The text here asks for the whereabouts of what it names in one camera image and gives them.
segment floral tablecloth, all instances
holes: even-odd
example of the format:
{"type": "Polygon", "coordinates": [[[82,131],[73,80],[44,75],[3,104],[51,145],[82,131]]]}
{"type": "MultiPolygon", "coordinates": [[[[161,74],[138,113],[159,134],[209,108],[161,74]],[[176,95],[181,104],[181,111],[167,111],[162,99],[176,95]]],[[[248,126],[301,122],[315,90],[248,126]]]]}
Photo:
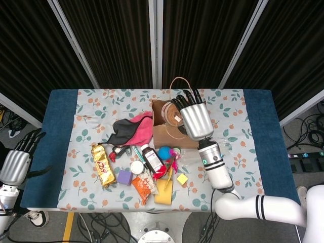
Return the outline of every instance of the floral tablecloth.
{"type": "MultiPolygon", "coordinates": [[[[206,101],[214,125],[213,138],[219,142],[236,190],[249,197],[263,194],[262,180],[256,158],[253,134],[245,106],[243,90],[199,90],[206,101]]],[[[171,90],[171,96],[182,93],[171,90]]],[[[113,184],[103,188],[95,170],[91,147],[105,142],[113,133],[113,123],[151,110],[152,100],[169,100],[169,90],[79,90],[65,171],[57,208],[78,212],[136,211],[208,211],[212,187],[195,149],[184,149],[179,161],[180,173],[188,177],[181,186],[173,175],[172,204],[154,203],[150,196],[146,205],[135,188],[113,184]]],[[[107,154],[112,146],[105,145],[107,154]]],[[[129,170],[137,159],[125,154],[111,163],[114,173],[129,170]]]]}

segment yellow sponge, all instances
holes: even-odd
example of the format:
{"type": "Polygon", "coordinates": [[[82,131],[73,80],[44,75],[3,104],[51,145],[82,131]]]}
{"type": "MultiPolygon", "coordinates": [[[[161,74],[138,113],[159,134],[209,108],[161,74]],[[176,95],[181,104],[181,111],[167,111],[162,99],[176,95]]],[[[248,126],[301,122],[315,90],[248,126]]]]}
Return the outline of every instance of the yellow sponge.
{"type": "Polygon", "coordinates": [[[169,181],[168,185],[165,188],[167,180],[158,179],[156,182],[156,186],[158,189],[158,195],[155,195],[154,202],[156,204],[166,204],[171,205],[171,197],[172,197],[172,188],[173,188],[173,181],[169,181]]]}
{"type": "Polygon", "coordinates": [[[186,177],[184,174],[181,174],[180,176],[178,176],[177,180],[181,185],[183,185],[188,180],[188,177],[186,177]]]}

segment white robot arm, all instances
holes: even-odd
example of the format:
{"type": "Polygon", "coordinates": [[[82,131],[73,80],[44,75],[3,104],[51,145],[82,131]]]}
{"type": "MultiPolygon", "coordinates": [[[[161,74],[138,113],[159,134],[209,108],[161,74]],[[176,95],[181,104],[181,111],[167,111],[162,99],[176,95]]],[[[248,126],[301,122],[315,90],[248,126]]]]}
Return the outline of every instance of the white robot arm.
{"type": "MultiPolygon", "coordinates": [[[[178,95],[172,102],[183,117],[188,136],[199,142],[198,151],[212,187],[223,193],[215,202],[215,211],[219,217],[225,220],[255,218],[306,227],[306,212],[291,199],[257,195],[242,200],[234,188],[217,142],[211,140],[214,128],[198,90],[193,89],[195,98],[188,90],[184,90],[184,93],[188,101],[182,95],[178,95]]],[[[311,238],[304,242],[315,241],[311,238]]]]}
{"type": "Polygon", "coordinates": [[[9,151],[0,173],[0,181],[3,186],[0,188],[0,242],[8,236],[9,219],[19,195],[18,186],[26,178],[43,175],[51,169],[47,167],[41,171],[28,172],[32,156],[40,139],[45,133],[37,129],[28,133],[15,147],[9,151]]]}

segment small packet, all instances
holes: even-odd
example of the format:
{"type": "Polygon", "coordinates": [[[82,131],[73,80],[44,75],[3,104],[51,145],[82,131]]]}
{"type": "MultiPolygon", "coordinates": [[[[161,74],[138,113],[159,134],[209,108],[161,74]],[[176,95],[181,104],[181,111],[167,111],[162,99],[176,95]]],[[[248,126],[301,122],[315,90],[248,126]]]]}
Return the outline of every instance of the small packet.
{"type": "Polygon", "coordinates": [[[108,187],[110,184],[116,182],[115,175],[110,167],[104,147],[102,145],[93,147],[91,154],[96,165],[101,184],[104,187],[108,187]]]}
{"type": "Polygon", "coordinates": [[[145,170],[143,174],[140,174],[132,181],[132,185],[137,190],[142,198],[142,205],[146,204],[146,201],[150,194],[158,194],[157,187],[149,174],[148,170],[145,170]]]}

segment sneaker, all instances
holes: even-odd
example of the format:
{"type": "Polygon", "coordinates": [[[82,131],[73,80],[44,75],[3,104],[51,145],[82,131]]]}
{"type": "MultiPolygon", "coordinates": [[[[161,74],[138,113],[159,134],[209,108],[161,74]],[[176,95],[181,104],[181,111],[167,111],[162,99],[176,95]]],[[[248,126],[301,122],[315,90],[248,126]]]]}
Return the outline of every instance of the sneaker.
{"type": "Polygon", "coordinates": [[[306,187],[304,187],[304,186],[297,187],[297,194],[299,197],[299,201],[300,201],[302,208],[304,208],[304,209],[307,209],[306,193],[307,193],[306,187]]]}
{"type": "Polygon", "coordinates": [[[24,217],[28,218],[38,228],[45,226],[50,218],[47,211],[30,211],[24,217]]]}

